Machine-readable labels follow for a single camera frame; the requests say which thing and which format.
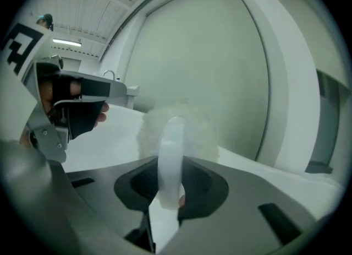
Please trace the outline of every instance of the white fluffy object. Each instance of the white fluffy object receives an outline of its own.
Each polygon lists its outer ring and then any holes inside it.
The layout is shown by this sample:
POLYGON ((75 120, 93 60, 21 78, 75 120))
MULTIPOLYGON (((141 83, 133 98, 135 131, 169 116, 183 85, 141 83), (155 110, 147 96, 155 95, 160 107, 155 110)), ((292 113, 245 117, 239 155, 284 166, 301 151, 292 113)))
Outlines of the white fluffy object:
POLYGON ((214 130, 201 111, 188 105, 164 106, 144 115, 137 135, 139 157, 158 155, 162 131, 173 117, 186 120, 184 155, 217 162, 219 150, 214 130))

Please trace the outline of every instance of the faucet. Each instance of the faucet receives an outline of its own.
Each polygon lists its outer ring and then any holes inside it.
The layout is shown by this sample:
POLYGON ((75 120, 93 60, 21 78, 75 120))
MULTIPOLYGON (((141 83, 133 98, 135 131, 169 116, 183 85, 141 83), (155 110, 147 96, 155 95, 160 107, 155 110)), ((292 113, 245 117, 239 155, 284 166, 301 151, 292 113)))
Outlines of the faucet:
POLYGON ((109 72, 112 73, 113 79, 114 79, 114 81, 115 81, 115 73, 114 73, 114 71, 112 71, 112 70, 106 70, 106 71, 103 73, 103 77, 105 76, 106 73, 109 73, 109 72))

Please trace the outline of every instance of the ceiling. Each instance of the ceiling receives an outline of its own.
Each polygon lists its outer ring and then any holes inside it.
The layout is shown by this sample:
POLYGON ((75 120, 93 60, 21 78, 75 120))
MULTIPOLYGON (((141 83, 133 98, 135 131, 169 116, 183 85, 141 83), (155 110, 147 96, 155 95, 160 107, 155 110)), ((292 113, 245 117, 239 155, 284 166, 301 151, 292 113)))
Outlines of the ceiling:
POLYGON ((81 47, 52 43, 66 55, 79 54, 99 60, 123 20, 139 5, 139 0, 27 0, 20 17, 35 23, 39 15, 50 13, 54 37, 80 41, 81 47))

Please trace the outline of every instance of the human hand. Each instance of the human hand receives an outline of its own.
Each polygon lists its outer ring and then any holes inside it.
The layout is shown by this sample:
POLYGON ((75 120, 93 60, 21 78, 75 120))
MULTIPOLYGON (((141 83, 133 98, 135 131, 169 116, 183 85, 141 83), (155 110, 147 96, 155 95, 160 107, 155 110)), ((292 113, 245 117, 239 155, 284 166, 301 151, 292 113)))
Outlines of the human hand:
MULTIPOLYGON (((71 81, 70 93, 72 96, 79 95, 81 93, 81 84, 76 81, 71 81)), ((39 94, 40 94, 40 98, 41 98, 45 113, 48 114, 50 109, 52 108, 52 99, 53 99, 52 81, 48 80, 48 81, 42 82, 39 85, 39 94)), ((101 108, 101 112, 97 118, 97 121, 94 124, 94 127, 98 126, 99 122, 104 122, 106 120, 105 112, 107 112, 108 110, 109 110, 109 104, 105 102, 101 108)), ((28 133, 27 130, 24 130, 22 132, 22 136, 20 138, 20 144, 25 147, 30 147, 31 145, 30 145, 29 137, 27 133, 28 133)))
POLYGON ((179 202, 178 202, 178 205, 180 206, 180 207, 182 207, 182 206, 184 206, 186 204, 186 197, 185 197, 185 195, 183 195, 183 196, 181 196, 181 198, 180 198, 180 200, 179 200, 179 202))

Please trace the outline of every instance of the fluorescent light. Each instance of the fluorescent light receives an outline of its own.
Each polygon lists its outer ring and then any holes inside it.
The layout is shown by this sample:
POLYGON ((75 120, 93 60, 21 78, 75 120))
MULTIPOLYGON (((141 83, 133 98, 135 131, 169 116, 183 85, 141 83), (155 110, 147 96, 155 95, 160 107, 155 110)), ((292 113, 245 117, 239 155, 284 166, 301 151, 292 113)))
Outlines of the fluorescent light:
POLYGON ((53 39, 53 42, 56 42, 58 44, 65 44, 65 45, 72 45, 72 46, 81 46, 82 44, 79 42, 75 41, 64 41, 64 40, 58 40, 58 39, 53 39))

